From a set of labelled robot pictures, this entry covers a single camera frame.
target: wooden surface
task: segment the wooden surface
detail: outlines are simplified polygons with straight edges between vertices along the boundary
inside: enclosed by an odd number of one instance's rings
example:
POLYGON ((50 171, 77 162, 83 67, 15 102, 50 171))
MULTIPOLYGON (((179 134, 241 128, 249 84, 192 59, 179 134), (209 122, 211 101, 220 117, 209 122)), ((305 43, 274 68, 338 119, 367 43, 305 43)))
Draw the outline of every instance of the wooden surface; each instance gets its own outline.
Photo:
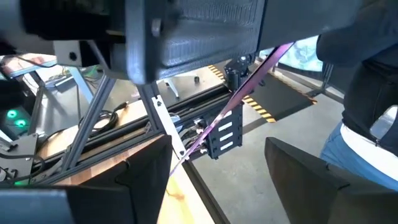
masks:
MULTIPOLYGON (((126 124, 130 121, 138 119, 146 115, 144 105, 142 101, 134 102, 130 104, 126 109, 118 111, 119 123, 118 126, 126 124)), ((76 135, 78 128, 74 126, 67 129, 60 134, 55 135, 49 139, 46 144, 39 152, 43 158, 51 156, 59 151, 64 150, 69 144, 72 143, 74 136, 76 135)), ((117 139, 107 143, 105 146, 96 148, 86 154, 83 154, 81 158, 88 157, 92 154, 103 151, 113 144, 122 141, 124 138, 117 139)), ((133 155, 137 151, 143 149, 158 137, 151 139, 150 141, 144 142, 128 151, 125 151, 117 156, 109 158, 89 169, 81 171, 59 183, 58 185, 78 185, 125 160, 129 156, 133 155)), ((172 157, 172 167, 177 163, 178 159, 175 154, 172 157)), ((201 201, 198 192, 191 183, 188 174, 185 172, 183 167, 177 169, 174 175, 169 179, 167 184, 167 190, 163 199, 162 208, 159 213, 158 224, 212 224, 210 214, 208 213, 205 205, 201 201)))

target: black jacket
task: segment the black jacket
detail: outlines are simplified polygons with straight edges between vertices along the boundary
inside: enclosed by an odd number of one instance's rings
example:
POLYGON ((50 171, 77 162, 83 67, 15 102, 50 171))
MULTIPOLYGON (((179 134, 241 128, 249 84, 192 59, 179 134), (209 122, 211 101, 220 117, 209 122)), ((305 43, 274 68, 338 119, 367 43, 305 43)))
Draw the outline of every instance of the black jacket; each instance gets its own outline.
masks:
MULTIPOLYGON (((398 104, 398 1, 370 2, 354 24, 321 35, 317 56, 339 66, 361 63, 345 94, 343 122, 375 141, 370 127, 388 107, 398 104)), ((393 146, 381 146, 398 155, 398 140, 393 146)))

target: purple strap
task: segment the purple strap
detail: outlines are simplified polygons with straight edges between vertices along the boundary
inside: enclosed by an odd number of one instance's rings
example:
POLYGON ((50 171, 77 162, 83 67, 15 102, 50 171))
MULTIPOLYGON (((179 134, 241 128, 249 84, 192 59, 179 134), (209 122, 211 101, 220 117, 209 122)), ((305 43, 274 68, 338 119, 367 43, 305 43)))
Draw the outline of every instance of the purple strap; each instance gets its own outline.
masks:
POLYGON ((246 79, 246 81, 239 87, 239 89, 235 92, 235 94, 229 99, 227 105, 223 110, 218 114, 218 116, 214 119, 214 121, 205 128, 199 138, 193 143, 191 148, 187 151, 187 153, 182 157, 182 159, 175 165, 172 169, 170 176, 173 175, 176 168, 182 164, 182 162, 200 145, 200 143, 206 138, 206 136, 210 133, 211 130, 224 118, 225 114, 232 110, 235 106, 238 106, 242 99, 248 95, 264 78, 267 74, 268 70, 274 66, 279 59, 283 56, 283 54, 290 49, 290 47, 294 43, 289 43, 285 45, 281 45, 276 47, 269 56, 257 67, 257 69, 253 72, 253 74, 246 79))

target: bolt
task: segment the bolt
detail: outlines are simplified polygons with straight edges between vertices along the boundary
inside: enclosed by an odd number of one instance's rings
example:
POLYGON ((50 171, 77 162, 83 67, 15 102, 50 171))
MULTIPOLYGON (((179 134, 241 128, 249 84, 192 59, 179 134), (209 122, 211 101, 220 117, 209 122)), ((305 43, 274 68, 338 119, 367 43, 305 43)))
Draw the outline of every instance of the bolt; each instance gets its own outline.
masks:
POLYGON ((75 52, 70 52, 69 53, 69 59, 72 61, 76 61, 77 60, 77 55, 75 52))
POLYGON ((152 21, 152 35, 154 37, 160 37, 163 32, 163 22, 161 19, 154 19, 152 21))

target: person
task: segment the person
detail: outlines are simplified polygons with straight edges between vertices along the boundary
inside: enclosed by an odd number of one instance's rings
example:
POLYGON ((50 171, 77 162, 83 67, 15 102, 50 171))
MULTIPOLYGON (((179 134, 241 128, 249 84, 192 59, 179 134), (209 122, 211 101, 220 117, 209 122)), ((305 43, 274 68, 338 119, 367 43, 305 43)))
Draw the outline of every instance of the person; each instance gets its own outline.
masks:
POLYGON ((317 57, 338 66, 359 63, 345 93, 342 122, 326 140, 320 157, 398 190, 398 134, 387 144, 376 143, 370 133, 373 123, 398 105, 398 1, 367 1, 353 24, 319 36, 317 57))

